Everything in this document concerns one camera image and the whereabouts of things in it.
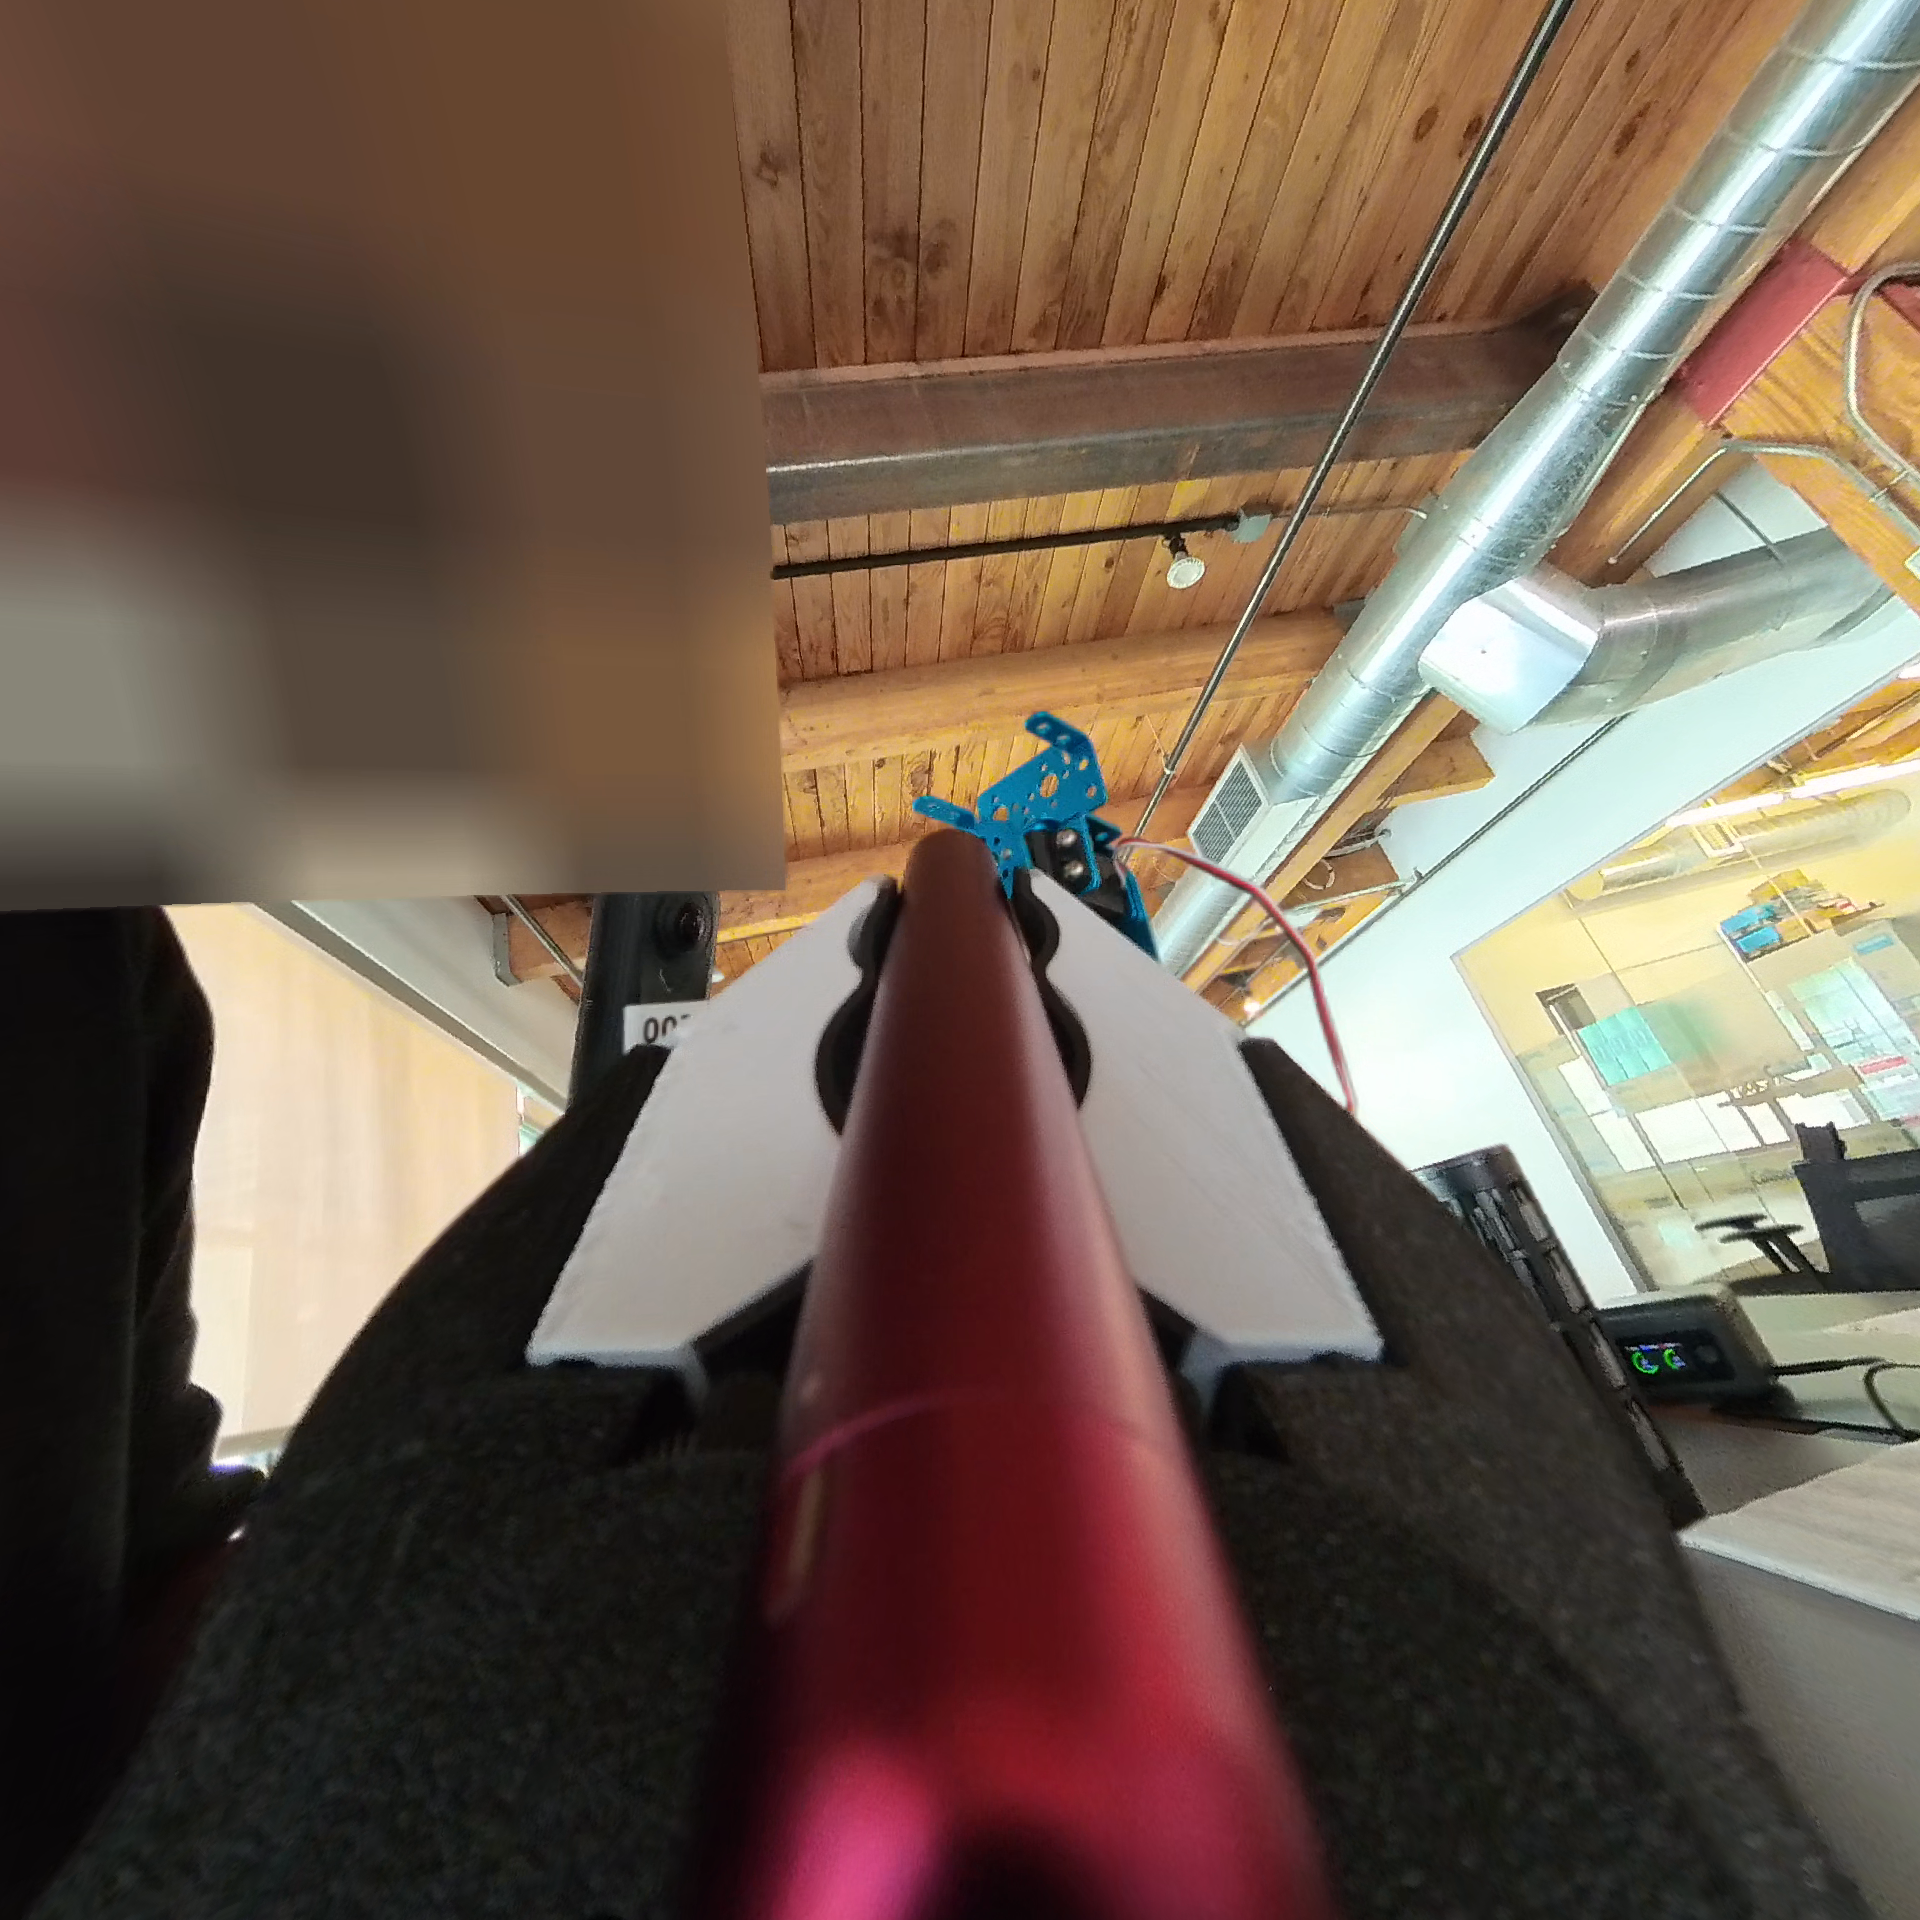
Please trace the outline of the black lighting track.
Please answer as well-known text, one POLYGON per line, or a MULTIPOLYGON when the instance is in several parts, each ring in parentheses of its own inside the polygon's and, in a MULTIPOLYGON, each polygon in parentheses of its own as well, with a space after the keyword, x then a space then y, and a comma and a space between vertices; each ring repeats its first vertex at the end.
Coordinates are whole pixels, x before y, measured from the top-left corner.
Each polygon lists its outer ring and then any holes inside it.
POLYGON ((849 572, 888 572, 950 561, 1027 558, 1035 552, 1099 548, 1127 541, 1155 541, 1187 552, 1192 539, 1229 537, 1234 541, 1256 541, 1273 526, 1270 509, 1234 509, 1216 517, 1187 517, 1160 523, 1121 523, 1087 529, 1054 529, 1047 537, 947 541, 936 548, 867 552, 844 558, 776 561, 772 583, 816 583, 849 572))

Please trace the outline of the silver spiral ventilation duct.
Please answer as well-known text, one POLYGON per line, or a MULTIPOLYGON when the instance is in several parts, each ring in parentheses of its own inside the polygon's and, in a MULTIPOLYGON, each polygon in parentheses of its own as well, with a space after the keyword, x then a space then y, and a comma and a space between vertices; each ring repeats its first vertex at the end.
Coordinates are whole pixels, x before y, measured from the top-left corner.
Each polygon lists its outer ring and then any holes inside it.
POLYGON ((1400 539, 1331 659, 1253 748, 1253 856, 1331 806, 1425 697, 1422 658, 1540 564, 1705 324, 1916 89, 1916 3, 1806 3, 1547 372, 1400 539))

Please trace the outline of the black power station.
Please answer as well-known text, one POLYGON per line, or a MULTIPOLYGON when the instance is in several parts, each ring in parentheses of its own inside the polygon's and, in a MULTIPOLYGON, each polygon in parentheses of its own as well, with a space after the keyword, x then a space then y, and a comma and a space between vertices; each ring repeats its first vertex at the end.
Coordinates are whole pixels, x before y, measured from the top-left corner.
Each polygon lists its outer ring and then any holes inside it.
POLYGON ((1778 1403, 1779 1369, 1731 1287, 1644 1295, 1596 1311, 1596 1329, 1645 1403, 1778 1403))

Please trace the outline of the blue toy robot arm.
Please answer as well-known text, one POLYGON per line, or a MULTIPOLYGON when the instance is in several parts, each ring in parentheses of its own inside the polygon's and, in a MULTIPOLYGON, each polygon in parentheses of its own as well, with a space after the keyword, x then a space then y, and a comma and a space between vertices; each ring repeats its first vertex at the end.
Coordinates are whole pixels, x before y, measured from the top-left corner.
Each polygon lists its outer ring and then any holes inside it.
POLYGON ((1027 732, 1043 750, 982 786, 974 806, 918 797, 914 813, 980 841, 1007 895, 1020 871, 1047 876, 1155 960, 1139 881, 1118 862, 1121 830, 1099 816, 1108 781, 1091 735, 1043 710, 1027 732))

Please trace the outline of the glass office partition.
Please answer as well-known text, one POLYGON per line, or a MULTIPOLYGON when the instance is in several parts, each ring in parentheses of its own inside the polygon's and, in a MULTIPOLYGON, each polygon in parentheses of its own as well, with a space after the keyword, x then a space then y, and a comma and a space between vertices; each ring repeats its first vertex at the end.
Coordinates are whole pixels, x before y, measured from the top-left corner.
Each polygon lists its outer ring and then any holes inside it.
POLYGON ((1459 956, 1636 1287, 1827 1268, 1795 1128, 1916 1148, 1916 663, 1459 956))

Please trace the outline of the white foam sheet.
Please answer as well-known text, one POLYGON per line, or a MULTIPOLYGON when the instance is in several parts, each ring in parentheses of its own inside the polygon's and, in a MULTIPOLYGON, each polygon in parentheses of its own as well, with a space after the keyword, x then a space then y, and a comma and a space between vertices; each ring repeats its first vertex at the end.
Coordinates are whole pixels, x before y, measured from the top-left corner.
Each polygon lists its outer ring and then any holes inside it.
POLYGON ((1916 1620, 1916 1445, 1705 1519, 1681 1544, 1916 1620))

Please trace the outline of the large silver duct branch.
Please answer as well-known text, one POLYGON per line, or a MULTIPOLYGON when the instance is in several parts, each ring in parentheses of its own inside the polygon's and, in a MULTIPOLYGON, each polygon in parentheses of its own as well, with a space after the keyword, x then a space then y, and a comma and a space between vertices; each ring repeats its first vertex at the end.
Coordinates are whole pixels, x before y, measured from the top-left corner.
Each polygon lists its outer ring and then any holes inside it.
POLYGON ((1459 608, 1422 679, 1495 732, 1606 721, 1842 642, 1886 602, 1833 532, 1610 587, 1540 564, 1459 608))

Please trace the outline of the thin metal ceiling pipe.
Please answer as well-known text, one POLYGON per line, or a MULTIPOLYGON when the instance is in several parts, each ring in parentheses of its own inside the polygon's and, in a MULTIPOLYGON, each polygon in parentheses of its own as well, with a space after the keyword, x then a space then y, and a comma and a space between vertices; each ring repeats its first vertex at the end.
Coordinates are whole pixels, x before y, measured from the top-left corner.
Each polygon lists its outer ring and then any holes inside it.
POLYGON ((1521 45, 1521 56, 1514 59, 1514 69, 1510 74, 1510 81, 1499 92, 1499 101, 1491 105, 1483 132, 1476 133, 1476 144, 1456 177, 1454 193, 1446 196, 1446 205, 1439 208, 1425 252, 1417 255, 1417 265, 1412 268, 1412 277, 1405 285, 1405 295, 1397 296, 1397 305, 1391 308, 1391 316, 1377 338, 1377 347, 1372 351, 1367 364, 1361 365, 1361 375, 1356 382, 1356 391, 1348 397, 1343 416, 1331 424, 1328 443, 1324 449, 1319 461, 1308 471, 1308 479, 1303 484, 1303 495, 1296 496, 1264 569, 1256 584, 1250 587, 1250 599, 1244 606, 1244 612, 1239 614, 1229 642, 1222 643, 1218 659, 1207 671, 1207 679, 1203 682, 1180 739, 1173 741, 1173 748, 1161 759, 1161 775, 1155 781, 1155 786, 1148 791, 1135 833, 1146 833, 1160 803, 1166 799, 1168 786, 1175 783, 1175 775, 1181 772, 1181 760, 1189 759, 1189 748, 1222 688, 1222 682, 1229 679, 1229 671, 1239 658, 1239 649, 1244 648, 1253 621, 1262 618, 1262 608, 1270 594, 1270 587, 1276 584, 1276 575, 1286 561, 1286 554, 1294 552, 1296 539, 1303 537, 1303 526, 1308 519, 1308 509, 1316 507, 1331 468, 1338 463, 1345 443, 1353 440, 1361 416, 1372 404, 1372 397, 1385 375, 1385 368, 1391 365, 1400 338, 1407 330, 1407 324, 1414 319, 1414 312, 1422 308, 1435 274, 1442 265, 1446 249, 1456 240, 1456 228, 1463 227, 1471 204, 1480 193, 1480 182, 1485 179, 1491 159, 1499 158, 1499 146, 1512 127, 1512 122, 1517 118, 1535 79, 1540 74, 1547 54, 1556 45, 1556 41, 1560 35, 1569 18, 1570 18, 1574 3, 1547 3, 1530 29, 1530 35, 1521 45))

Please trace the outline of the red electric screwdriver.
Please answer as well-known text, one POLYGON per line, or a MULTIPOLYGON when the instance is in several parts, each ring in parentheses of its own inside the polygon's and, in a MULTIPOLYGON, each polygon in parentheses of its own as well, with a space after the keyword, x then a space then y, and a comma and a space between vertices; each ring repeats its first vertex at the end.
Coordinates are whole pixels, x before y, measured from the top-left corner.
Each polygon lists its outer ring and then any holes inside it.
POLYGON ((697 1917, 1331 1917, 991 853, 922 844, 697 1917))

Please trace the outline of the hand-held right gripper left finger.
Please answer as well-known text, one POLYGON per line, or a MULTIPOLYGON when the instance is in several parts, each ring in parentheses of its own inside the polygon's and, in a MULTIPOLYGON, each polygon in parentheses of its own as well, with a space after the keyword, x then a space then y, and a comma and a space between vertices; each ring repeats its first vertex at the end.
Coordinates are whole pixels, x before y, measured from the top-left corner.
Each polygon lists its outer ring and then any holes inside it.
POLYGON ((697 1344, 819 1248, 844 1137, 819 1046, 856 992, 881 878, 713 1000, 666 1052, 525 1358, 691 1369, 697 1344))

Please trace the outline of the person's dark clothing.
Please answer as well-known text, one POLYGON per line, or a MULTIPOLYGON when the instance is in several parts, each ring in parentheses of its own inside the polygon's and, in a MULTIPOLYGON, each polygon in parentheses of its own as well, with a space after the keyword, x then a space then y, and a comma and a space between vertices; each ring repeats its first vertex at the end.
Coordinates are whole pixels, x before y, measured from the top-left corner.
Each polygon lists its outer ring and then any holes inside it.
POLYGON ((2 1917, 80 1845, 260 1480, 193 1381, 211 1016, 153 904, 2 916, 2 1917))

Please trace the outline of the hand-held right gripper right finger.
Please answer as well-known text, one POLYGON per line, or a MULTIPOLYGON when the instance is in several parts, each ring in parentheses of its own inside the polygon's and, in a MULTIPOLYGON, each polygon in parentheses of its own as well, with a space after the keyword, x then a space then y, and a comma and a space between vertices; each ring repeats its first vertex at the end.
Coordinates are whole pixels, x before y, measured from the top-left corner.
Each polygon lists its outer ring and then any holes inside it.
POLYGON ((1273 1123, 1234 1025, 1064 890, 1046 979, 1091 1046, 1082 1123, 1139 1290, 1192 1336, 1180 1363, 1216 1393, 1240 1363, 1377 1363, 1343 1255, 1273 1123))

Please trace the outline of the black office chair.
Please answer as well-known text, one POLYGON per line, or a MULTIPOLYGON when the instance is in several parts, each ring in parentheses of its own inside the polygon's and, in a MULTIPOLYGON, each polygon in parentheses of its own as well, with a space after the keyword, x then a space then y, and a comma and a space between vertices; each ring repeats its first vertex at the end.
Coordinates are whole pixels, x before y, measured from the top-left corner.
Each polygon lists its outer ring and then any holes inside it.
POLYGON ((1803 1161, 1794 1180, 1813 1212, 1827 1268, 1794 1240, 1795 1228, 1758 1212, 1707 1219, 1697 1228, 1754 1243, 1788 1287, 1842 1295, 1916 1290, 1916 1150, 1850 1161, 1840 1128, 1795 1128, 1803 1161))

